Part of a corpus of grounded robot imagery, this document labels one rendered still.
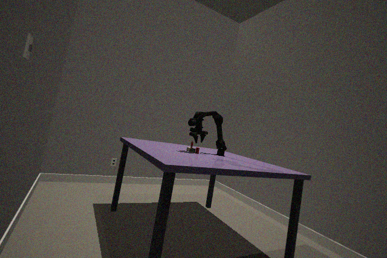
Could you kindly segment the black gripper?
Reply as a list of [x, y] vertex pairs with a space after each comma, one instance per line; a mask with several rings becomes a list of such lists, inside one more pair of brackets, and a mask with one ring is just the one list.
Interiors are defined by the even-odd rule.
[[193, 136], [194, 140], [195, 140], [195, 143], [197, 143], [197, 140], [198, 140], [198, 134], [200, 134], [200, 137], [201, 137], [201, 143], [203, 142], [204, 140], [204, 137], [208, 134], [208, 131], [202, 131], [202, 126], [196, 126], [196, 132], [190, 132], [189, 135]]

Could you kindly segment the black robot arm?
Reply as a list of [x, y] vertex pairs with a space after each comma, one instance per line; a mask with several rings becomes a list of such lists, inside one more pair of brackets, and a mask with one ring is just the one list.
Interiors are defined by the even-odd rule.
[[[216, 141], [216, 147], [218, 149], [217, 154], [219, 156], [224, 156], [224, 151], [227, 149], [225, 142], [223, 140], [223, 133], [222, 133], [222, 123], [223, 123], [223, 117], [217, 113], [217, 111], [210, 111], [210, 112], [196, 112], [193, 118], [190, 118], [188, 125], [189, 126], [202, 126], [202, 120], [205, 116], [212, 115], [213, 119], [215, 120], [216, 128], [217, 128], [217, 136], [218, 139]], [[221, 149], [222, 148], [222, 149]]]

